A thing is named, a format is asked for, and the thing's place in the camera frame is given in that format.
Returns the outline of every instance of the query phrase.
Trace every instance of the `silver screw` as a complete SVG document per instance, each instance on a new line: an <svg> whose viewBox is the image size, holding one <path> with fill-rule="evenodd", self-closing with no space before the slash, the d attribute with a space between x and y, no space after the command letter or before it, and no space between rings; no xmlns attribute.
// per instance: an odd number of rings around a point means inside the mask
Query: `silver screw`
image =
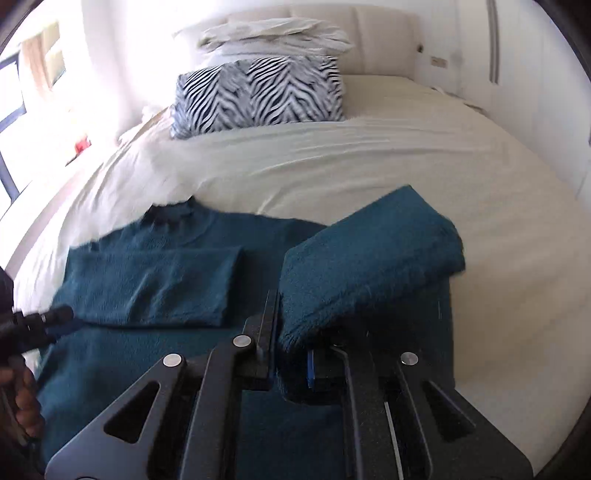
<svg viewBox="0 0 591 480"><path fill-rule="evenodd" d="M248 335L238 335L234 337L232 343L239 348L244 348L252 343L252 339Z"/></svg>
<svg viewBox="0 0 591 480"><path fill-rule="evenodd" d="M177 365L180 365L180 362L182 361L183 357L181 357L178 353L169 353L164 357L163 364L167 367L176 367Z"/></svg>
<svg viewBox="0 0 591 480"><path fill-rule="evenodd" d="M400 355L400 361L404 365L413 366L418 363L418 357L416 353L404 352L402 355Z"/></svg>

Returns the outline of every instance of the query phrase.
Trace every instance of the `person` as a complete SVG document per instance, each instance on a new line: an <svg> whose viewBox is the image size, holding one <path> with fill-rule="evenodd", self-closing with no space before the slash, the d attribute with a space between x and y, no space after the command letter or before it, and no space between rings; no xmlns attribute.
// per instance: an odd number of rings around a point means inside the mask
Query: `person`
<svg viewBox="0 0 591 480"><path fill-rule="evenodd" d="M36 396L35 377L21 356L11 358L10 365L11 367L0 368L0 387L16 390L17 422L29 437L39 439L43 434L45 420L41 415L41 404Z"/></svg>

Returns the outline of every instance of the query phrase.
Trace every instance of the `mattress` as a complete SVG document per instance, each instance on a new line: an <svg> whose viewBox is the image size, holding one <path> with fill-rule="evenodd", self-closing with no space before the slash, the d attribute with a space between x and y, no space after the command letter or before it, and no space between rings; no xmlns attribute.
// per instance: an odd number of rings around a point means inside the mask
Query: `mattress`
<svg viewBox="0 0 591 480"><path fill-rule="evenodd" d="M52 218L15 279L43 309L68 248L195 195L223 211L333 223L410 184L456 225L457 389L539 471L591 395L591 224L531 151L461 101L400 77L345 76L345 122L172 140L161 115Z"/></svg>

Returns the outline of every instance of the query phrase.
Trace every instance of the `red object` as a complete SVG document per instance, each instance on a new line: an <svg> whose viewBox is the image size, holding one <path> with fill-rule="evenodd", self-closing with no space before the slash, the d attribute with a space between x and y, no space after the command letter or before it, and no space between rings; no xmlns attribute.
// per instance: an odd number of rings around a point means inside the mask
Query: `red object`
<svg viewBox="0 0 591 480"><path fill-rule="evenodd" d="M90 143L90 140L88 140L88 137L84 137L79 142L76 142L76 145L74 146L76 149L76 156L80 155L84 150L86 150L91 145L92 144Z"/></svg>

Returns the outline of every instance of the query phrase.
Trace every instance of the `triangular cutout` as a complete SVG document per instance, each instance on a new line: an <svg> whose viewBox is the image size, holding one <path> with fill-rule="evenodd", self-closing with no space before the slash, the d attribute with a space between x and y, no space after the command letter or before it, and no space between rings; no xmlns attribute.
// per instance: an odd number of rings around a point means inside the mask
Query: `triangular cutout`
<svg viewBox="0 0 591 480"><path fill-rule="evenodd" d="M423 391L435 418L437 430L445 442L453 442L476 430L476 425L436 384L423 382Z"/></svg>
<svg viewBox="0 0 591 480"><path fill-rule="evenodd" d="M105 424L105 433L127 443L136 443L159 389L158 382L148 383Z"/></svg>

